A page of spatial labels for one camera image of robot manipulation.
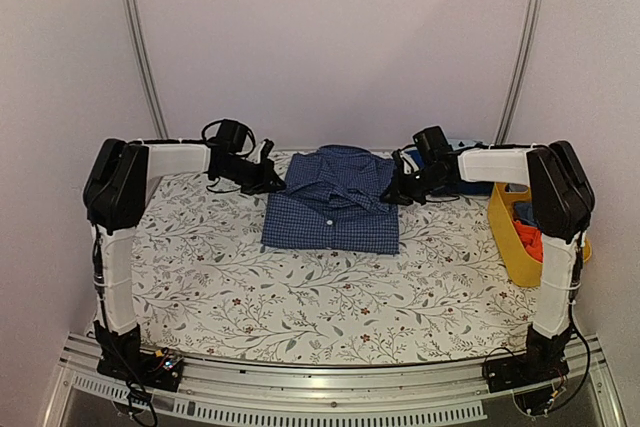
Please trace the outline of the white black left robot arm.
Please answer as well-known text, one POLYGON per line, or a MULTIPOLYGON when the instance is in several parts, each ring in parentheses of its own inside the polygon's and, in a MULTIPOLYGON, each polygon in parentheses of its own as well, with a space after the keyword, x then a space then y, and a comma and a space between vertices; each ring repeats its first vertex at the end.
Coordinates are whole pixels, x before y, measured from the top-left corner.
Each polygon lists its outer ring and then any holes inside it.
POLYGON ((83 191, 93 229, 98 336, 127 337, 139 331, 131 253, 150 183, 195 173, 211 181, 229 180, 248 196, 280 192, 285 182, 270 158, 273 148, 273 141, 257 142, 247 125, 232 119, 207 124, 198 139, 103 142, 83 191))

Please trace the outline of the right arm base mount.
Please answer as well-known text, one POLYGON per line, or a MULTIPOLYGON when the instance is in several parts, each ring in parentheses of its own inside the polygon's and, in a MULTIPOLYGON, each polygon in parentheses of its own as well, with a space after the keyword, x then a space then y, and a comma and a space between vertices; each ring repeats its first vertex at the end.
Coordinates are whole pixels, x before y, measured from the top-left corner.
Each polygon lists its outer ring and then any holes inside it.
POLYGON ((548 415, 566 391, 569 366, 563 357, 540 366, 526 353, 515 354, 507 347, 489 352, 482 363, 482 376, 490 393, 512 393, 516 408, 528 417, 548 415))

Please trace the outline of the blue checkered button shirt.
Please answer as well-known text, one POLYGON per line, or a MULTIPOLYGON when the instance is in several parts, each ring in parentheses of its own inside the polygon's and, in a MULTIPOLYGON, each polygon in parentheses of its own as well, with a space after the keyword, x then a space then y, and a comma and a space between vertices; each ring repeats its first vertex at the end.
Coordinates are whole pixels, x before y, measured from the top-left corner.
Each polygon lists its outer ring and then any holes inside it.
POLYGON ((399 253, 399 214, 381 196, 394 162, 341 145, 294 154, 286 189, 268 197, 261 242, 277 249, 399 253))

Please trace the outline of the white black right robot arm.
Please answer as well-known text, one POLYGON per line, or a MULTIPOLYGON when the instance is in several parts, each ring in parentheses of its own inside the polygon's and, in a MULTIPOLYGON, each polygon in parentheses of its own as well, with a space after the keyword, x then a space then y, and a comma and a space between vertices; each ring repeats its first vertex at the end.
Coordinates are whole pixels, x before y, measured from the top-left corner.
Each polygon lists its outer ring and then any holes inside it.
POLYGON ((412 147, 421 162, 413 162, 403 148, 393 151, 394 173, 382 201, 424 205, 434 191, 459 182, 529 188, 543 246, 531 330, 549 341, 569 332, 570 306, 580 288, 582 250, 595 206, 593 189, 571 143, 477 144, 455 150, 442 129, 433 126, 416 133, 412 147))

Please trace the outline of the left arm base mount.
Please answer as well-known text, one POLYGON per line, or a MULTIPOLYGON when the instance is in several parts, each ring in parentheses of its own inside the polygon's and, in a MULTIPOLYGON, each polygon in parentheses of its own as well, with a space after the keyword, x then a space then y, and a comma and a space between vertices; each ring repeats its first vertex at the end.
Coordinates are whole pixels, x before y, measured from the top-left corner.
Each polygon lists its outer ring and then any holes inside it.
POLYGON ((102 351, 98 373, 122 381, 140 380, 145 387, 178 391, 184 365, 175 351, 162 348, 156 353, 144 352, 139 328, 117 334, 98 325, 95 335, 102 351))

